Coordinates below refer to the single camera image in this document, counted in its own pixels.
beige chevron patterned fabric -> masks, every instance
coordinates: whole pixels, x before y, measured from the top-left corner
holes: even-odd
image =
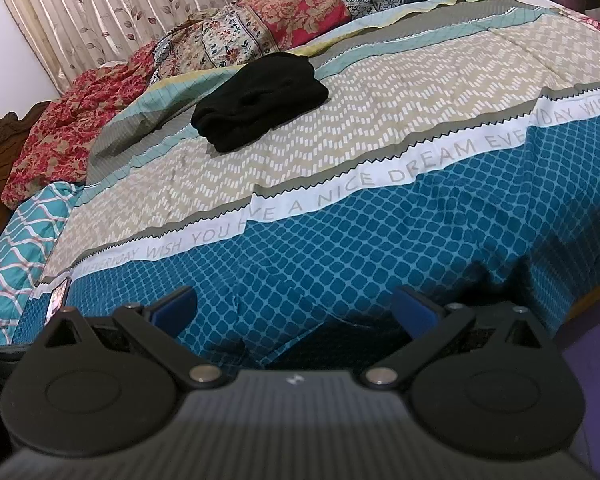
[[[85,251],[204,212],[243,206],[254,191],[337,167],[445,123],[510,109],[541,89],[600,82],[600,34],[557,15],[360,60],[322,82],[328,101],[227,155],[203,138],[174,148],[74,209],[44,276]]]

round black disc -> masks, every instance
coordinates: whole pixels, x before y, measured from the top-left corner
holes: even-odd
[[[554,452],[584,416],[582,391],[559,356],[509,345],[434,362],[416,376],[411,403],[442,442],[494,459]]]
[[[25,355],[0,396],[8,431],[47,454],[84,457],[144,439],[173,413],[176,388],[157,364],[83,345]]]

bed sheet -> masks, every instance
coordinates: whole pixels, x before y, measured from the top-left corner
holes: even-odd
[[[556,330],[600,284],[600,31],[512,0],[404,15],[318,46],[330,99],[256,143],[219,155],[185,126],[87,187],[14,341],[66,275],[92,316],[192,285],[180,340],[225,367],[334,322],[387,330],[405,283],[506,294]],[[115,120],[160,125],[236,70],[163,81]]]

black mechanical device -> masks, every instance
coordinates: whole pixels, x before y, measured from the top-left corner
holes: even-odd
[[[158,308],[64,307],[0,394],[0,480],[591,480],[568,453],[582,391],[512,303],[440,307],[360,375],[229,377],[156,328]]]

white logo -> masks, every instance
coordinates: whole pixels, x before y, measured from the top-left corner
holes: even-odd
[[[300,374],[295,374],[293,377],[287,377],[286,382],[293,386],[298,386],[298,384],[304,383],[304,377]]]

